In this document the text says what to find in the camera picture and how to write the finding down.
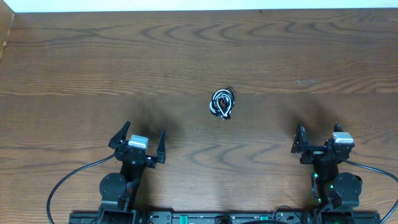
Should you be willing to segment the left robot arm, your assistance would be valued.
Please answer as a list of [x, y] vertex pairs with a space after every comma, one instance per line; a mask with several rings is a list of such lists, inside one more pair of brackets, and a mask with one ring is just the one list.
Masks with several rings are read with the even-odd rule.
[[147, 154], [149, 139], [132, 135], [126, 138], [130, 122], [109, 140], [108, 146], [114, 149], [115, 158], [122, 162], [121, 170], [106, 175], [100, 182], [102, 196], [99, 207], [100, 223], [147, 223], [145, 211], [135, 208], [137, 191], [145, 169], [154, 169], [158, 163], [166, 160], [165, 130], [162, 130], [157, 154]]

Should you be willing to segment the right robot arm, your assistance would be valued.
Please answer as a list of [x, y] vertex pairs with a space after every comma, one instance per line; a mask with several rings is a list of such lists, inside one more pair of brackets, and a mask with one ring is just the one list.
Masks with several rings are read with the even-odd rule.
[[304, 126], [295, 132], [291, 153], [300, 154], [300, 163], [313, 166], [312, 194], [319, 207], [306, 212], [302, 223], [354, 223], [353, 209], [359, 205], [362, 179], [349, 172], [340, 172], [338, 165], [349, 158], [354, 139], [335, 124], [330, 139], [322, 146], [312, 146]]

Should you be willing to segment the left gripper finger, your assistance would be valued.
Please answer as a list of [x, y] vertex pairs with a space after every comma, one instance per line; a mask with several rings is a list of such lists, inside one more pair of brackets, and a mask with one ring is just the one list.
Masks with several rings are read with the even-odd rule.
[[166, 160], [165, 152], [165, 130], [163, 129], [160, 135], [160, 141], [157, 148], [157, 163], [164, 164]]
[[131, 122], [126, 121], [124, 126], [109, 140], [108, 146], [111, 149], [117, 149], [119, 146], [124, 144], [130, 125]]

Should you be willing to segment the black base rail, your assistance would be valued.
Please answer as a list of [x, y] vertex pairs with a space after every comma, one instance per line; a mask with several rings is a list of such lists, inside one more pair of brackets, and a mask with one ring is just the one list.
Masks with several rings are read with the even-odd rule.
[[217, 224], [217, 223], [379, 223], [376, 213], [326, 212], [319, 217], [310, 213], [281, 211], [276, 213], [173, 213], [173, 212], [110, 212], [71, 213], [69, 224]]

